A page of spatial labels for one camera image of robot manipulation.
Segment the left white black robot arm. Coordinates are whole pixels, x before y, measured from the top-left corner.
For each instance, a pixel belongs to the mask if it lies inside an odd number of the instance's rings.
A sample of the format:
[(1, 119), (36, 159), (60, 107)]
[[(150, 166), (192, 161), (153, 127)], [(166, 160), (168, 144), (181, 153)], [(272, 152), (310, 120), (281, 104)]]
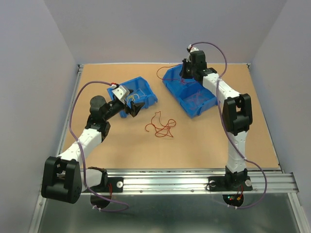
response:
[(87, 156), (100, 145), (110, 130), (109, 119), (121, 111), (135, 117), (145, 104), (133, 101), (127, 104), (114, 98), (107, 102), (103, 96), (90, 100), (90, 115), (86, 126), (75, 142), (56, 157), (50, 156), (44, 164), (41, 195), (44, 198), (75, 203), (87, 188), (110, 191), (111, 184), (104, 168), (89, 167), (83, 171)]

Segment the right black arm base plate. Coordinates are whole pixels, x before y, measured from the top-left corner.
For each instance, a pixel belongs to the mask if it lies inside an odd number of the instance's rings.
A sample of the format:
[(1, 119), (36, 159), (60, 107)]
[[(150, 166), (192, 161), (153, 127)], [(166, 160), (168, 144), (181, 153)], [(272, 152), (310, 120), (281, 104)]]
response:
[(207, 191), (211, 192), (237, 192), (238, 190), (252, 191), (252, 185), (247, 186), (246, 180), (229, 181), (225, 176), (210, 176), (205, 186)]

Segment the small blue plastic bin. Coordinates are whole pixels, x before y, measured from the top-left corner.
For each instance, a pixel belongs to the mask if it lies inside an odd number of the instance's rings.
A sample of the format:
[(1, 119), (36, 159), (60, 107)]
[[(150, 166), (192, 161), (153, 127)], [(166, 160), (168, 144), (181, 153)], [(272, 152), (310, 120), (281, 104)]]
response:
[(127, 87), (130, 91), (130, 94), (126, 97), (125, 99), (125, 109), (120, 111), (119, 114), (122, 118), (126, 118), (129, 114), (129, 109), (130, 109), (130, 102), (133, 101), (134, 103), (138, 102), (144, 102), (145, 105), (142, 109), (147, 109), (150, 106), (154, 105), (157, 103), (158, 99), (154, 92), (152, 91), (149, 83), (142, 77), (137, 77), (134, 79), (131, 79), (129, 81), (125, 81), (123, 83), (113, 83), (108, 89), (108, 94), (111, 98), (111, 101), (116, 98), (112, 90), (117, 86), (117, 85), (123, 85)]

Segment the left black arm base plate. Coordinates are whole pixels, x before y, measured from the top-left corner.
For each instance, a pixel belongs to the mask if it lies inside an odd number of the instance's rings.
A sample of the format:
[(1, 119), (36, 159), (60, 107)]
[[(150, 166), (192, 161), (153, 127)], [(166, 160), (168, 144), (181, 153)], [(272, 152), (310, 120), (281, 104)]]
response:
[(90, 187), (91, 190), (97, 193), (122, 193), (124, 185), (123, 177), (105, 177), (104, 181), (99, 185)]

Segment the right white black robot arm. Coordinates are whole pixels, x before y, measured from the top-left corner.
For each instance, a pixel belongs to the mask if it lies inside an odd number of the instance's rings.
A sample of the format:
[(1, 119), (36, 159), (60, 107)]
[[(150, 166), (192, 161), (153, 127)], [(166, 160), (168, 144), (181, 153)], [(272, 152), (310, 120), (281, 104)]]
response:
[(221, 124), (228, 138), (228, 160), (223, 176), (209, 177), (207, 190), (235, 191), (249, 179), (246, 168), (245, 142), (253, 122), (251, 97), (234, 90), (213, 68), (207, 67), (202, 50), (188, 50), (180, 76), (195, 79), (217, 98)]

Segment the large blue divided bin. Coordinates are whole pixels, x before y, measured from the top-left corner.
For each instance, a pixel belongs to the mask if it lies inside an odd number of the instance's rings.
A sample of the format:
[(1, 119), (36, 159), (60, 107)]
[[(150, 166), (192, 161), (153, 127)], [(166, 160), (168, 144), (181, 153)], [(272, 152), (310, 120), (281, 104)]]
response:
[(179, 75), (181, 69), (182, 65), (168, 69), (162, 82), (185, 113), (194, 118), (217, 105), (216, 97), (209, 90), (194, 79), (182, 79)]

